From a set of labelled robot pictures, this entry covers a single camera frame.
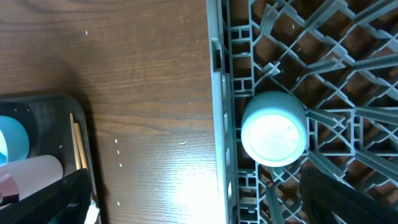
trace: wood grain surface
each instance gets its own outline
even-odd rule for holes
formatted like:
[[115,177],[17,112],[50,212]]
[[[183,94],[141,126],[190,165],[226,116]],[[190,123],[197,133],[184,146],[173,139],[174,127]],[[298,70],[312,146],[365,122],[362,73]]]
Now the wood grain surface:
[[205,1],[0,1],[0,94],[81,101],[104,223],[218,222],[207,30]]

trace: blue object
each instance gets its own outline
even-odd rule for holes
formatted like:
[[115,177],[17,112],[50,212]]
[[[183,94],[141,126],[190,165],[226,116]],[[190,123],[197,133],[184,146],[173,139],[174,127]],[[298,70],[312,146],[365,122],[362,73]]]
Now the blue object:
[[26,159],[29,149],[29,137],[21,123],[0,116],[0,165]]
[[304,108],[287,93],[269,91],[255,96],[243,114],[242,143],[260,164],[282,167],[296,161],[307,146]]

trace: white cup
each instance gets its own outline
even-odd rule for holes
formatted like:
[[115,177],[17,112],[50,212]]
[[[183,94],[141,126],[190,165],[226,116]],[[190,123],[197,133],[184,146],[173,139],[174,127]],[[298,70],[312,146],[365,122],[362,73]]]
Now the white cup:
[[63,176],[61,163],[57,158],[45,155],[0,166],[15,181],[19,200],[22,200],[46,186],[60,180]]

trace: chopstick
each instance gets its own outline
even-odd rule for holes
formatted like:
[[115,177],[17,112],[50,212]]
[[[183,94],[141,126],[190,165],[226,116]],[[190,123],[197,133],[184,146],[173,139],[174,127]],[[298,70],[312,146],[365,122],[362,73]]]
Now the chopstick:
[[83,144],[83,138],[81,136],[80,125],[79,123],[75,122],[72,113],[70,113],[70,124],[72,126],[72,139],[73,149],[75,151],[76,169],[88,169],[87,157]]
[[83,146],[83,138],[81,137],[80,125],[79,123],[75,123],[73,124],[73,127],[75,128],[77,146],[80,154],[82,168],[88,169],[87,157],[85,154],[85,147]]
[[72,128],[72,141],[73,141],[73,150],[75,152],[75,164],[76,170],[81,169],[81,161],[79,156],[79,147],[76,140],[76,131],[75,131],[75,120],[73,119],[73,114],[69,114],[70,117],[70,126]]

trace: pink object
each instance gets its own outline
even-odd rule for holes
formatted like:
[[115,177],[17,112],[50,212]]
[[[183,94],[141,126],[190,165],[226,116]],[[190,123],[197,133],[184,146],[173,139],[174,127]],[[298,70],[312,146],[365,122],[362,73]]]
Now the pink object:
[[0,169],[0,209],[2,209],[3,205],[18,201],[17,184],[7,171]]
[[63,176],[61,163],[50,155],[10,162],[0,166],[0,170],[9,174],[16,183],[19,200],[60,180]]

